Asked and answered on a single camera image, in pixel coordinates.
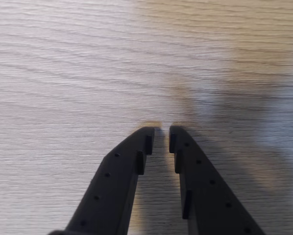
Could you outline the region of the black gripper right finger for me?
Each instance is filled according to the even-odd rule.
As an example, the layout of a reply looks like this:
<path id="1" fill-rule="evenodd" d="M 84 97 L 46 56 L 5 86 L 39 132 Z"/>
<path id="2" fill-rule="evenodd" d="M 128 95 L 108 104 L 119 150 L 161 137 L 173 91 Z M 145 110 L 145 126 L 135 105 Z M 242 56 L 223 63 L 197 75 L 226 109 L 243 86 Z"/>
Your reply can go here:
<path id="1" fill-rule="evenodd" d="M 179 174 L 182 218 L 188 222 L 189 234 L 264 234 L 183 127 L 170 127 L 169 151 Z"/>

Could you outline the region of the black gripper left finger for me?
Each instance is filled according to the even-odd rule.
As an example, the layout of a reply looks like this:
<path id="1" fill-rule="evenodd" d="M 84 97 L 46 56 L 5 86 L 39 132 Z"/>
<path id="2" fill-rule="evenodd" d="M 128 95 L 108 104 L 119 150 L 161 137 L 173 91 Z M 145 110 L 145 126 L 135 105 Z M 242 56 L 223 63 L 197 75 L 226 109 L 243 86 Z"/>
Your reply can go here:
<path id="1" fill-rule="evenodd" d="M 152 154 L 155 130 L 142 127 L 102 160 L 80 204 L 63 230 L 53 235 L 125 235 L 146 158 Z"/>

